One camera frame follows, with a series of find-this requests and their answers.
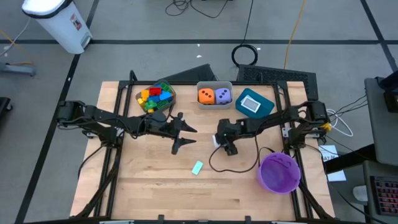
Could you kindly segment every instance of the paper sheet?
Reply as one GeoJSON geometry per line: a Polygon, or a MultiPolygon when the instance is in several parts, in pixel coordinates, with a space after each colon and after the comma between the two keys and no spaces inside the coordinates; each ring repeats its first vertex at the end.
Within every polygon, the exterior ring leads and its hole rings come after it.
{"type": "MultiPolygon", "coordinates": [[[[319,146],[319,151],[321,151],[321,153],[322,153],[322,158],[323,158],[324,162],[338,157],[338,155],[335,155],[335,154],[337,154],[337,150],[336,150],[335,146],[319,146]]],[[[328,179],[330,182],[346,181],[347,180],[343,170],[328,174],[328,179]]]]}

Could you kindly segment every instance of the orange die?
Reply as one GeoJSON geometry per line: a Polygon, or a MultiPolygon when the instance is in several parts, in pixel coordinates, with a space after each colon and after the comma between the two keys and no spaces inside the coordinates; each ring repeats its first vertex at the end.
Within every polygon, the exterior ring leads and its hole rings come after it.
{"type": "Polygon", "coordinates": [[[215,103],[214,91],[209,88],[203,88],[198,92],[199,103],[204,105],[213,105],[215,103]]]}

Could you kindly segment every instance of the black keyboard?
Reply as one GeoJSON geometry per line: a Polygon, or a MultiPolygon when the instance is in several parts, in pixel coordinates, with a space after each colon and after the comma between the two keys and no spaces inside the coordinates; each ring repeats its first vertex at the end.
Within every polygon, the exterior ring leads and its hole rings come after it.
{"type": "Polygon", "coordinates": [[[252,65],[239,65],[236,81],[301,81],[308,100],[318,100],[317,76],[311,72],[300,72],[252,65]]]}
{"type": "Polygon", "coordinates": [[[371,176],[371,185],[377,213],[398,216],[398,179],[371,176]]]}

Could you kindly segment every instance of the purple basket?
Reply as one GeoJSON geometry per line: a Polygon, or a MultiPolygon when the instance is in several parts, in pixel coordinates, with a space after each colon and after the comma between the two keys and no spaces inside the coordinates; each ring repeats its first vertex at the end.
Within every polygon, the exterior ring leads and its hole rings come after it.
{"type": "Polygon", "coordinates": [[[299,186],[300,168],[290,156],[275,152],[266,156],[257,171],[257,180],[264,189],[288,194],[299,186]]]}

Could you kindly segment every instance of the wooden tabletop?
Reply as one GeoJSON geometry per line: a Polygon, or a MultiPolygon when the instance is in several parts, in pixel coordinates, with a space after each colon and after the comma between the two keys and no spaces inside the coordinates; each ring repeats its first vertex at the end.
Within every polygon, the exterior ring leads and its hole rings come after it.
{"type": "MultiPolygon", "coordinates": [[[[99,109],[113,111],[117,87],[118,82],[103,82],[97,104],[99,109]]],[[[275,101],[270,86],[236,85],[233,95],[239,96],[246,87],[275,101]]],[[[288,82],[288,87],[292,105],[307,100],[302,82],[288,82]]],[[[135,95],[144,88],[147,86],[133,86],[128,116],[144,113],[135,99],[135,95]]],[[[173,89],[177,93],[173,115],[183,112],[187,124],[198,130],[197,133],[182,131],[180,136],[197,142],[182,146],[177,155],[172,155],[171,139],[145,135],[133,140],[127,135],[112,218],[156,220],[159,214],[163,214],[166,220],[244,220],[246,215],[250,215],[252,220],[295,220],[290,194],[278,195],[262,189],[256,180],[256,168],[243,174],[218,173],[208,165],[208,158],[215,149],[211,137],[216,132],[218,120],[230,118],[234,123],[245,116],[234,106],[228,110],[199,109],[194,85],[174,85],[173,89]],[[196,161],[204,163],[198,175],[191,173],[196,161]]],[[[123,111],[126,91],[123,94],[120,111],[123,111]]],[[[257,138],[260,147],[282,150],[279,127],[269,128],[257,138]]],[[[224,150],[219,150],[212,160],[216,169],[244,170],[253,165],[256,159],[254,139],[240,139],[234,143],[239,154],[227,156],[224,150]]],[[[307,144],[318,147],[313,139],[308,139],[307,144]]],[[[99,145],[98,139],[89,139],[85,157],[99,145]]],[[[301,152],[308,189],[325,211],[334,216],[320,153],[310,147],[301,149],[301,152]]],[[[269,153],[262,150],[261,158],[269,153]]],[[[103,149],[82,169],[71,215],[80,212],[97,190],[104,155],[103,149]]],[[[297,192],[300,210],[305,217],[302,195],[299,189],[297,192]]],[[[102,214],[107,201],[108,191],[104,193],[102,214]]]]}

